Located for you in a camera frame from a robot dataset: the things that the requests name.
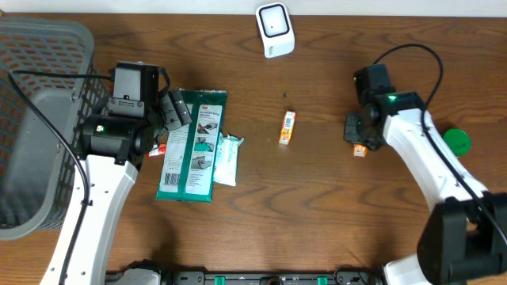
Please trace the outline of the orange small box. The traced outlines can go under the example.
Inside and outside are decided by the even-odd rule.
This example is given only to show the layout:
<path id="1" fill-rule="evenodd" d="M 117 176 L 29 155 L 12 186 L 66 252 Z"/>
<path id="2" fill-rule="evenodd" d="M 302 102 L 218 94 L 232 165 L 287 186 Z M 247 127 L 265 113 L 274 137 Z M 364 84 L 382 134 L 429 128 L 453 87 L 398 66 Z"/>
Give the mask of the orange small box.
<path id="1" fill-rule="evenodd" d="M 361 157 L 364 158 L 368 153 L 368 148 L 366 146 L 355 144 L 353 146 L 353 155 L 355 157 Z"/>
<path id="2" fill-rule="evenodd" d="M 292 138 L 294 130 L 296 113 L 293 111 L 286 111 L 280 131 L 279 144 L 288 145 Z"/>

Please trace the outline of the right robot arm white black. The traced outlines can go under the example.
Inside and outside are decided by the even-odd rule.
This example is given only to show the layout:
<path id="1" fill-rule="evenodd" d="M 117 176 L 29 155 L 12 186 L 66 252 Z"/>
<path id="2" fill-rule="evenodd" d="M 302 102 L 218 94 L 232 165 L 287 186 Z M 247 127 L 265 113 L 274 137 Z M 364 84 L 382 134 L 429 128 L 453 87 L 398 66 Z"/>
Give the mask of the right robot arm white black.
<path id="1" fill-rule="evenodd" d="M 362 91 L 344 138 L 391 146 L 431 212 L 412 256 L 383 267 L 385 284 L 464 284 L 506 271 L 506 195 L 493 194 L 460 164 L 415 92 Z"/>

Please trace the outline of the red snack stick packet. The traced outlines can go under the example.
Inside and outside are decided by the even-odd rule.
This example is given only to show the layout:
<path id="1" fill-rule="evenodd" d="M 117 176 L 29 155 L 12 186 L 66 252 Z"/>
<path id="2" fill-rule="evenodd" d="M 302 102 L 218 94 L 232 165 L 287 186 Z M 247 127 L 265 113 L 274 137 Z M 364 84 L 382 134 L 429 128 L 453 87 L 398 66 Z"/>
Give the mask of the red snack stick packet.
<path id="1" fill-rule="evenodd" d="M 154 145 L 154 148 L 147 154 L 147 156 L 150 158 L 164 155 L 165 153 L 166 153 L 166 144 L 161 143 L 159 145 Z"/>

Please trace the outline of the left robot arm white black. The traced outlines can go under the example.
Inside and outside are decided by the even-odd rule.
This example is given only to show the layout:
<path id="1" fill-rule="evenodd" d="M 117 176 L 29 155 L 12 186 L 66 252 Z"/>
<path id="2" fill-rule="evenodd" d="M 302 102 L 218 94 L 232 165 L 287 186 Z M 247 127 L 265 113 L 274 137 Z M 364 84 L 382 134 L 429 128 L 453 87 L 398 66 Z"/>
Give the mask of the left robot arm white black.
<path id="1" fill-rule="evenodd" d="M 43 284 L 103 284 L 124 202 L 154 140 L 192 119 L 181 91 L 112 97 L 78 128 L 78 160 L 59 240 Z"/>

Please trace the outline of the green white gloves package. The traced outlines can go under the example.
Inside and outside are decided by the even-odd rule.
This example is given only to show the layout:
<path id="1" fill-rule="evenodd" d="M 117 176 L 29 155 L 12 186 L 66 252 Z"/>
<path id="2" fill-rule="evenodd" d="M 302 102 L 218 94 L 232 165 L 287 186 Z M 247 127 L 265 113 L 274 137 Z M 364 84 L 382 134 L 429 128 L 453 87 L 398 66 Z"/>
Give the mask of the green white gloves package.
<path id="1" fill-rule="evenodd" d="M 173 93 L 182 96 L 192 122 L 168 134 L 155 198 L 209 203 L 227 92 L 175 89 Z"/>

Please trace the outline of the green lid jar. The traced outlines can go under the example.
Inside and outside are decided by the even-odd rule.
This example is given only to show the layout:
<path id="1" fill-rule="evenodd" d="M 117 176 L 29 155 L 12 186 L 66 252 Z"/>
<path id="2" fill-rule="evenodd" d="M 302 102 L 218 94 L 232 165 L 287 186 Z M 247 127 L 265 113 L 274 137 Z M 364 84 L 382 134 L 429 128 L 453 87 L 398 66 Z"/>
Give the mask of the green lid jar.
<path id="1" fill-rule="evenodd" d="M 444 141 L 456 157 L 467 154 L 471 148 L 471 139 L 468 134 L 459 129 L 448 129 L 443 136 Z"/>

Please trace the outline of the white mint wipes pack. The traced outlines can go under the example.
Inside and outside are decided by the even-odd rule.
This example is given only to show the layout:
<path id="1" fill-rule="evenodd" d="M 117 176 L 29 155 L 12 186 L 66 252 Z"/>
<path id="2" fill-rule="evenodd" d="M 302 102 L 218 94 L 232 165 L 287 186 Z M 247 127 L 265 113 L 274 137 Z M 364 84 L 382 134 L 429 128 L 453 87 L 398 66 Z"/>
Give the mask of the white mint wipes pack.
<path id="1" fill-rule="evenodd" d="M 233 135 L 219 133 L 213 181 L 235 187 L 237 184 L 238 148 L 244 142 Z"/>

